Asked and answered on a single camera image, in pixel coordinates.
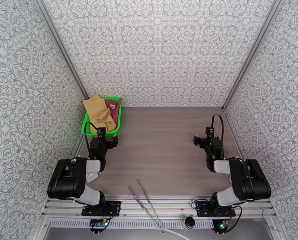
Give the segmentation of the red tank top blue trim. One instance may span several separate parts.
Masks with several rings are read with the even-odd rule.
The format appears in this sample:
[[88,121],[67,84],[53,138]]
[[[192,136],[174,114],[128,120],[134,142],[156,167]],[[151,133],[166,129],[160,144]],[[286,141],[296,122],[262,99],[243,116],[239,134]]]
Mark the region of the red tank top blue trim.
[[118,118],[120,115],[120,105],[122,103],[122,98],[119,98],[117,101],[105,98],[105,104],[107,108],[110,109],[110,114],[112,116],[113,121],[118,126]]

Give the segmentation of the tan garment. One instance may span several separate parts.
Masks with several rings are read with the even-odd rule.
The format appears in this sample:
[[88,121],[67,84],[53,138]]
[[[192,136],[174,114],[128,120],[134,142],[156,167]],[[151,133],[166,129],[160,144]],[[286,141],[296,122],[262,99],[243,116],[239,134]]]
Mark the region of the tan garment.
[[99,95],[94,95],[88,100],[83,101],[83,105],[91,122],[96,128],[106,128],[107,132],[116,128],[110,108],[107,107],[105,100]]

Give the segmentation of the green plastic mesh basket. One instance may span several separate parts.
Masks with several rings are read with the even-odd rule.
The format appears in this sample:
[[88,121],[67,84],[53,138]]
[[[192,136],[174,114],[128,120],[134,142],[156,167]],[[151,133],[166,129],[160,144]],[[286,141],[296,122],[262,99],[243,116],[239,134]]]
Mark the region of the green plastic mesh basket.
[[[120,97],[112,96],[112,97],[104,97],[103,99],[105,98],[117,101]],[[113,136],[114,134],[118,133],[120,129],[120,124],[121,124],[121,111],[122,111],[122,103],[120,105],[120,115],[118,118],[118,126],[113,131],[106,132],[106,136]],[[82,123],[81,132],[83,135],[92,136],[92,137],[97,136],[97,128],[91,122],[89,122],[89,116],[87,112],[85,114],[85,117]]]

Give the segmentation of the small circuit board blue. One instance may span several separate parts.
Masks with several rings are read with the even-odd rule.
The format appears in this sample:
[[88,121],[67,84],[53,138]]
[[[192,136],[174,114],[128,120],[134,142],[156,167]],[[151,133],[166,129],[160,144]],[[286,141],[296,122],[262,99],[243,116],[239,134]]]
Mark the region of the small circuit board blue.
[[110,221],[110,218],[91,219],[89,222],[89,230],[92,234],[100,234],[108,227]]

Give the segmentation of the black round push button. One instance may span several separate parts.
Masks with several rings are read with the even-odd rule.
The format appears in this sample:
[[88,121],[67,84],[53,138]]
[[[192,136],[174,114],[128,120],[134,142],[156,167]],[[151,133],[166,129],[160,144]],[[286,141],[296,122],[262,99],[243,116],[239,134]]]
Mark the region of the black round push button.
[[192,230],[195,227],[195,220],[191,216],[187,216],[183,220],[183,225],[185,230]]

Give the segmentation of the small circuit board green light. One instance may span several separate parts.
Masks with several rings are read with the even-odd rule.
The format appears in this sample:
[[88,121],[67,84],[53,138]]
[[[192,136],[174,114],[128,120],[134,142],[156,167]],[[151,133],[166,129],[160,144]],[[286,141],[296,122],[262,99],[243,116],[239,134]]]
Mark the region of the small circuit board green light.
[[212,230],[216,234],[224,234],[228,230],[228,226],[230,224],[230,220],[212,220],[213,228]]

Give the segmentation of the white plastic tube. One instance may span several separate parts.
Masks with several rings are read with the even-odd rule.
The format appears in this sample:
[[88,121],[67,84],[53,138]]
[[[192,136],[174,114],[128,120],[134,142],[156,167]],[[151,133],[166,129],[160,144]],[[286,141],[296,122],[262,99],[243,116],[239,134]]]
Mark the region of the white plastic tube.
[[176,235],[176,236],[178,236],[178,237],[180,237],[180,238],[182,238],[184,240],[190,240],[188,237],[186,237],[186,236],[184,236],[184,235],[182,235],[182,234],[180,234],[178,232],[175,232],[173,230],[165,229],[164,231],[167,232],[167,233],[171,233],[173,235]]

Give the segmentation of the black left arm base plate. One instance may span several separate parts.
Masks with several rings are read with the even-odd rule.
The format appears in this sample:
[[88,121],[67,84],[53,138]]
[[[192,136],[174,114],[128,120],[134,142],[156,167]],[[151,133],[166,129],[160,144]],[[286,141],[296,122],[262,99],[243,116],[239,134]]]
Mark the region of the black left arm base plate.
[[121,201],[106,201],[104,204],[99,203],[98,205],[91,206],[86,205],[82,208],[82,216],[119,216],[120,214]]

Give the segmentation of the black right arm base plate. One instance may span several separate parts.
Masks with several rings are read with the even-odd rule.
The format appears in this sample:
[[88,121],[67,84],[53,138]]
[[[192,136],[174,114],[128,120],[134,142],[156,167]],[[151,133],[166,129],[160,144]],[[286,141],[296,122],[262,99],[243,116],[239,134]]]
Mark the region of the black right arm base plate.
[[197,201],[196,212],[198,217],[235,217],[236,213],[232,207],[219,206],[211,201]]

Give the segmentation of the aluminium mounting rail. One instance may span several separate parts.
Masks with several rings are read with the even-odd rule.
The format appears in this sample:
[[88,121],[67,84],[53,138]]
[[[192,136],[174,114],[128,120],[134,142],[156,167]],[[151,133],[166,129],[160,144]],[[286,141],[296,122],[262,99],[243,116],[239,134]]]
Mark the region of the aluminium mounting rail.
[[[159,219],[181,219],[183,216],[196,216],[193,201],[199,196],[149,196],[150,203],[145,196],[105,196],[107,201],[121,201],[119,219],[148,219],[147,212]],[[236,208],[236,214],[242,219],[276,218],[276,213],[270,200],[259,200],[241,205],[242,210]],[[82,218],[82,205],[70,200],[49,199],[42,211],[42,217],[54,218]]]

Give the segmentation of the aluminium frame post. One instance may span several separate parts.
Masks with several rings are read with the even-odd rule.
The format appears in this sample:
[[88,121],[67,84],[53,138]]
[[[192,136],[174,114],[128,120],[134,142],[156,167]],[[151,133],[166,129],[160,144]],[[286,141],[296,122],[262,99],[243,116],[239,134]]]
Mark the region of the aluminium frame post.
[[249,68],[250,63],[252,62],[253,57],[256,55],[256,53],[258,52],[258,49],[261,46],[261,43],[263,42],[264,38],[267,35],[267,32],[270,29],[270,26],[272,24],[272,22],[275,20],[276,15],[278,14],[278,12],[280,11],[281,5],[284,2],[284,0],[273,0],[269,11],[262,23],[262,26],[260,27],[260,30],[258,31],[258,34],[250,48],[250,51],[248,52],[248,55],[243,63],[243,65],[241,66],[241,69],[222,105],[222,111],[224,112],[226,110],[226,107],[229,104],[229,101],[231,100],[232,96],[234,95],[240,81],[242,80],[244,74],[246,73],[247,69]]
[[77,85],[80,88],[80,91],[82,92],[83,96],[85,99],[89,98],[89,95],[82,83],[82,80],[80,79],[77,69],[74,65],[74,63],[72,62],[70,55],[67,51],[67,49],[65,48],[65,45],[60,37],[60,34],[57,31],[57,28],[52,20],[51,15],[49,14],[47,7],[44,3],[43,0],[33,0],[42,20],[44,21],[48,32],[50,33],[55,45],[57,46],[57,48],[59,49],[60,54],[62,55],[66,65],[69,68],[70,73],[72,74],[75,82],[77,83]]

